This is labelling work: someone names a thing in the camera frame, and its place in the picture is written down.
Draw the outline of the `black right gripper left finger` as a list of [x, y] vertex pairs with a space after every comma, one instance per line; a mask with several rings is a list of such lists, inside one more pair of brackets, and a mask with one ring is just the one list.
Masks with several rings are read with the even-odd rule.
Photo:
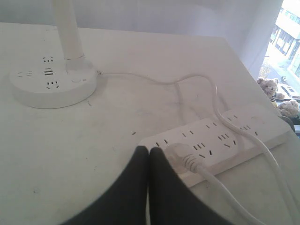
[[116, 181], [64, 225], [145, 225], [149, 151], [137, 146]]

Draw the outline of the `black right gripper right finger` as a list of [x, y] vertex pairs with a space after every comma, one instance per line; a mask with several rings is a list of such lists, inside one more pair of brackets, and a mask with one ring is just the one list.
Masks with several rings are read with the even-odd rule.
[[187, 188], [157, 147], [150, 150], [149, 205], [152, 225], [231, 224]]

